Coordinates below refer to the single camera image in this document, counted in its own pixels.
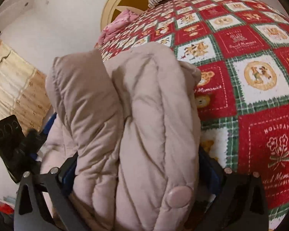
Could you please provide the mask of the beige puffer jacket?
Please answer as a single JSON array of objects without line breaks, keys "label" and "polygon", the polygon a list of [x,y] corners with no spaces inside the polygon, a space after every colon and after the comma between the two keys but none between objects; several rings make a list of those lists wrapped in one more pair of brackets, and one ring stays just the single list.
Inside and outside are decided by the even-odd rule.
[{"label": "beige puffer jacket", "polygon": [[78,155],[69,199],[91,230],[183,229],[198,186],[200,80],[155,42],[106,61],[97,49],[54,60],[41,171]]}]

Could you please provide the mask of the beige side window curtain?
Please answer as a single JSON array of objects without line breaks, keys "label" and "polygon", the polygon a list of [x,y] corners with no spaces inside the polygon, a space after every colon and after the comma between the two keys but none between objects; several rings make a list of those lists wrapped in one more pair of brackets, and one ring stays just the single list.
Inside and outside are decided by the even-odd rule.
[{"label": "beige side window curtain", "polygon": [[15,115],[23,132],[41,130],[51,108],[46,75],[0,39],[0,120]]}]

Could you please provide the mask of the red teddy bear patchwork bedspread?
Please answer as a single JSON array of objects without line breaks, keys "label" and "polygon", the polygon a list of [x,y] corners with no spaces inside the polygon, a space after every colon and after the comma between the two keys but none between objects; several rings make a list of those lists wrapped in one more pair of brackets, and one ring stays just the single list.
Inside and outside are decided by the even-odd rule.
[{"label": "red teddy bear patchwork bedspread", "polygon": [[202,71],[201,144],[223,167],[260,173],[276,230],[289,212],[289,18],[259,0],[167,0],[97,47],[110,59],[149,42]]}]

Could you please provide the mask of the pink floral pillow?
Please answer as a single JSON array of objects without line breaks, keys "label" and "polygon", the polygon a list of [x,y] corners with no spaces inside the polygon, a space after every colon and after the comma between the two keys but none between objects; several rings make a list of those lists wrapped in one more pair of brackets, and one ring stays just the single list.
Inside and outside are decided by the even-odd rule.
[{"label": "pink floral pillow", "polygon": [[129,9],[121,12],[113,22],[103,28],[95,44],[95,48],[100,48],[101,46],[106,44],[111,38],[119,34],[125,27],[127,27],[132,21],[134,21],[138,17],[139,15],[135,14]]}]

